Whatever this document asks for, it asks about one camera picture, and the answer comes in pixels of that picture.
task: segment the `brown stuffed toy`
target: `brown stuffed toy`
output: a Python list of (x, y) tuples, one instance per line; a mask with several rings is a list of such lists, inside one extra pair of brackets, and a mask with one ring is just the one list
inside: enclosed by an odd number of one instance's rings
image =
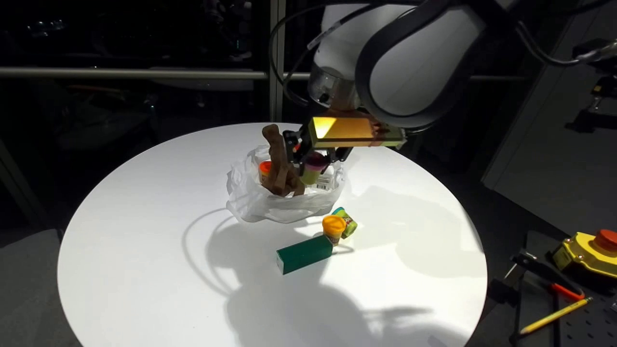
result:
[(304, 194), (304, 184), (296, 172), (296, 168), (287, 161), (287, 153), (283, 144), (283, 136), (276, 124), (266, 125), (262, 135), (270, 144), (270, 174), (263, 182), (263, 186), (278, 196), (287, 196), (294, 192), (294, 196)]

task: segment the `round white table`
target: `round white table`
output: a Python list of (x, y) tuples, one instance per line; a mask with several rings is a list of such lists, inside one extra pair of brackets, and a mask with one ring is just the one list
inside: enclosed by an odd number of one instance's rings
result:
[(329, 259), (281, 275), (275, 251), (320, 232), (323, 217), (250, 224), (226, 209), (226, 174), (266, 144), (264, 125), (160, 144), (82, 202), (58, 287), (83, 346), (463, 346), (486, 260), (452, 193), (390, 149), (355, 148), (334, 207), (358, 229)]

